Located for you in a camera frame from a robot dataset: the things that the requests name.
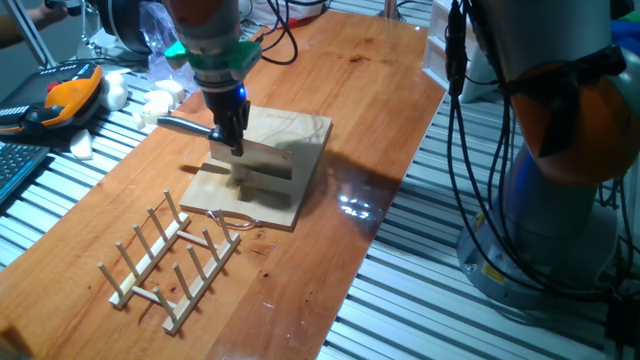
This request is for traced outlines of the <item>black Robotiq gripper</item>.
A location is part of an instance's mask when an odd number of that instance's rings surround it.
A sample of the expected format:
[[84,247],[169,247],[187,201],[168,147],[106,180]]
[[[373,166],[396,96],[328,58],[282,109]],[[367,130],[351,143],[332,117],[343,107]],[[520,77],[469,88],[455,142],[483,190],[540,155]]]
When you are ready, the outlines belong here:
[[242,156],[244,130],[248,127],[250,112],[250,101],[247,99],[245,87],[238,85],[223,92],[204,91],[203,97],[205,104],[214,114],[214,122],[225,128],[230,127],[229,134],[221,126],[212,128],[208,139],[224,145],[232,144],[232,154]]

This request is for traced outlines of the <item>person hand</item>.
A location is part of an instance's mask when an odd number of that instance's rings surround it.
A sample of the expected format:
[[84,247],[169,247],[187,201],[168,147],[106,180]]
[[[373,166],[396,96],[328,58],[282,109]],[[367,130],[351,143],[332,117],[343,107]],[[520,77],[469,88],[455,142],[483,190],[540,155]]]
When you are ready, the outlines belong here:
[[68,13],[65,8],[60,6],[49,8],[44,2],[42,2],[38,7],[29,9],[28,15],[39,30],[58,23],[68,17]]

